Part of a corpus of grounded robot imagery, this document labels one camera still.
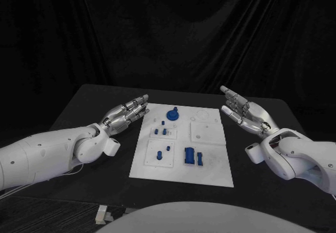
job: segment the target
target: blue object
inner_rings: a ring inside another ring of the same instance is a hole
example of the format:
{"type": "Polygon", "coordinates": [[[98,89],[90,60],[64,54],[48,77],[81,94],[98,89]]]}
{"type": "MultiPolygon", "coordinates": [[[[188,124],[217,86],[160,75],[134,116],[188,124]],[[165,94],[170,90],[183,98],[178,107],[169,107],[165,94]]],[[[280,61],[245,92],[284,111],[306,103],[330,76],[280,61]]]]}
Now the blue object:
{"type": "Polygon", "coordinates": [[[186,164],[195,164],[195,159],[193,159],[193,148],[192,148],[192,147],[185,148],[185,152],[186,152],[185,163],[186,163],[186,164]]]}
{"type": "Polygon", "coordinates": [[[156,156],[157,160],[163,159],[163,153],[160,151],[157,151],[157,156],[156,156]]]}
{"type": "Polygon", "coordinates": [[[204,166],[204,162],[202,162],[202,153],[198,152],[198,165],[204,166]]]}
{"type": "Polygon", "coordinates": [[[178,120],[179,119],[179,113],[178,108],[175,107],[173,110],[168,112],[168,119],[169,120],[178,120]]]}

